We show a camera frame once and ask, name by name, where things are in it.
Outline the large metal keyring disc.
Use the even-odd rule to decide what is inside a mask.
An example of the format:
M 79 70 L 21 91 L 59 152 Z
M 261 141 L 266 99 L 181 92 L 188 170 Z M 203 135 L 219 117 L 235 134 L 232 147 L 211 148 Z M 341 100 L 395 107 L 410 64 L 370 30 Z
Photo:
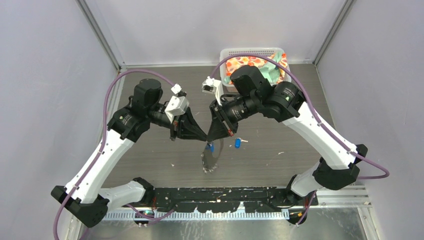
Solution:
M 214 140 L 213 143 L 214 152 L 205 150 L 204 147 L 204 150 L 201 153 L 202 170 L 205 174 L 212 173 L 218 168 L 218 160 L 220 159 L 224 149 L 223 139 Z

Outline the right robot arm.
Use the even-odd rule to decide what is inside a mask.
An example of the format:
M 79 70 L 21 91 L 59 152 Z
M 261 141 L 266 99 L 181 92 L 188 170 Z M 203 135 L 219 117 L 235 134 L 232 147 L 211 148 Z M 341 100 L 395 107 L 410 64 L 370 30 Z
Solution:
M 367 154 L 366 146 L 355 145 L 326 126 L 296 85 L 287 81 L 271 85 L 257 67 L 249 65 L 234 71 L 230 78 L 237 89 L 231 101 L 225 100 L 220 80 L 208 77 L 202 84 L 203 92 L 215 96 L 209 106 L 212 121 L 208 142 L 233 136 L 240 121 L 257 113 L 298 133 L 320 154 L 320 159 L 291 178 L 283 192 L 291 205 L 299 205 L 320 188 L 340 190 L 358 179 L 358 163 Z

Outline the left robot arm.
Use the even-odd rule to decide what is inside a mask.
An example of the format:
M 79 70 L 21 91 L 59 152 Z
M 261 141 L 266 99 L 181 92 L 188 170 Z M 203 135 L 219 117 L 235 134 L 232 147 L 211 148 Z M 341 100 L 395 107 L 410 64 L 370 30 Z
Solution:
M 51 195 L 86 227 L 96 226 L 109 211 L 127 204 L 148 207 L 154 202 L 155 188 L 140 177 L 121 186 L 103 188 L 117 162 L 151 124 L 169 129 L 171 140 L 206 141 L 207 135 L 195 121 L 181 86 L 175 84 L 171 91 L 171 99 L 161 104 L 161 83 L 142 79 L 128 104 L 113 114 L 106 125 L 105 139 L 81 170 L 66 185 L 53 188 Z

